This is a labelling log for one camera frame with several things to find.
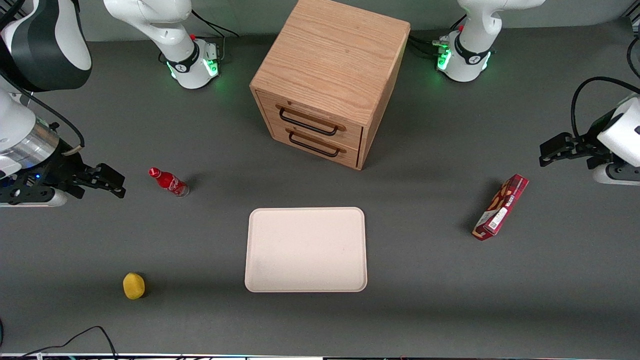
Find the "red box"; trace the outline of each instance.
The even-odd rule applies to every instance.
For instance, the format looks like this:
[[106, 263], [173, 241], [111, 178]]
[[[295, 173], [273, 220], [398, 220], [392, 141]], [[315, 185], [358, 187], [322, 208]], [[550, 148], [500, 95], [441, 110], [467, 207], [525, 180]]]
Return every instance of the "red box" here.
[[504, 219], [513, 210], [513, 206], [518, 202], [527, 184], [529, 184], [529, 180], [518, 174], [507, 180], [500, 191], [495, 194], [491, 205], [484, 212], [471, 234], [478, 240], [487, 240], [495, 236], [502, 228]]

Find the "drawer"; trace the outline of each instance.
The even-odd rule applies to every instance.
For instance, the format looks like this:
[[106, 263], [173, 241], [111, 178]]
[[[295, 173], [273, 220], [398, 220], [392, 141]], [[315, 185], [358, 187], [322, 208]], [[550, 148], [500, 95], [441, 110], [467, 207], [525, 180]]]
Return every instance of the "drawer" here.
[[358, 151], [348, 146], [339, 146], [315, 136], [300, 133], [292, 126], [271, 124], [273, 138], [298, 149], [355, 168], [358, 164]]
[[344, 121], [336, 121], [283, 98], [258, 92], [267, 121], [276, 126], [288, 127], [296, 133], [318, 139], [331, 140], [352, 149], [360, 148], [362, 127]]

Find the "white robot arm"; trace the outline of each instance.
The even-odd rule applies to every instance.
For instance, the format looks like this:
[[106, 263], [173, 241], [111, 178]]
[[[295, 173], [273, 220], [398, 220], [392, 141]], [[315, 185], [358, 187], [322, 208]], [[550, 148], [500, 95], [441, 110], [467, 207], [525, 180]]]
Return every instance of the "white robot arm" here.
[[[14, 19], [21, 8], [30, 11]], [[85, 165], [79, 131], [30, 94], [87, 81], [92, 63], [78, 12], [77, 0], [16, 0], [0, 19], [0, 75], [11, 87], [0, 89], [0, 206], [60, 206], [67, 194], [81, 199], [82, 186], [125, 194], [124, 176], [106, 164]], [[67, 122], [80, 145], [71, 147], [56, 123], [46, 124], [5, 90], [18, 90]]]
[[104, 6], [156, 43], [184, 88], [203, 87], [218, 75], [216, 44], [192, 39], [180, 24], [191, 13], [191, 0], [104, 0]]
[[593, 179], [603, 184], [640, 185], [640, 98], [634, 95], [596, 120], [577, 138], [561, 133], [540, 145], [540, 166], [590, 156]]
[[442, 47], [437, 69], [451, 79], [472, 81], [486, 68], [491, 46], [502, 29], [498, 14], [503, 10], [522, 10], [542, 5], [545, 0], [458, 0], [467, 12], [462, 31], [455, 29], [434, 42]]

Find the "green led light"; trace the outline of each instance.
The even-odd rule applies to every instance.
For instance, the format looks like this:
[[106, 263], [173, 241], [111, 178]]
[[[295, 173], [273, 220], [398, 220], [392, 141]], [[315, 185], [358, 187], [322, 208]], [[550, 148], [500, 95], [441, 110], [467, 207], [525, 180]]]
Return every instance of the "green led light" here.
[[173, 73], [173, 69], [171, 68], [171, 65], [169, 65], [169, 63], [166, 63], [166, 66], [169, 68], [169, 71], [171, 72], [171, 77], [175, 79], [175, 74]]
[[207, 67], [207, 71], [212, 78], [218, 75], [218, 63], [216, 63], [214, 60], [207, 59], [202, 59], [202, 63], [204, 63], [204, 65]]
[[442, 53], [438, 59], [438, 68], [440, 70], [444, 70], [447, 68], [449, 64], [449, 59], [451, 58], [451, 50], [447, 49], [444, 53]]
[[482, 65], [482, 69], [486, 69], [486, 64], [489, 62], [489, 58], [491, 57], [491, 51], [486, 55], [486, 59], [484, 61], [484, 65]]

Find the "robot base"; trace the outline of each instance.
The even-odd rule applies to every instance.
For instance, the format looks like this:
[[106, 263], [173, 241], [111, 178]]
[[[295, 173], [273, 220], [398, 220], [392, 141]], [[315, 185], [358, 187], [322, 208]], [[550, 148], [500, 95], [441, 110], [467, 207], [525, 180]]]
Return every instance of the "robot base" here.
[[456, 38], [460, 35], [459, 31], [452, 31], [448, 35], [440, 37], [440, 41], [448, 43], [445, 52], [438, 58], [436, 69], [444, 72], [449, 78], [460, 83], [467, 83], [475, 80], [482, 70], [486, 69], [487, 61], [491, 56], [489, 53], [484, 59], [479, 59], [478, 63], [469, 65], [462, 55], [458, 54], [452, 46]]
[[67, 203], [67, 196], [64, 192], [55, 189], [52, 191], [53, 197], [47, 202], [21, 202], [17, 205], [0, 202], [0, 208], [55, 208]]
[[200, 48], [199, 59], [191, 66], [189, 72], [178, 72], [167, 63], [171, 76], [187, 89], [202, 88], [219, 74], [218, 46], [202, 39], [194, 40]]
[[613, 179], [607, 168], [610, 164], [602, 164], [593, 169], [593, 179], [600, 184], [640, 186], [640, 181]]

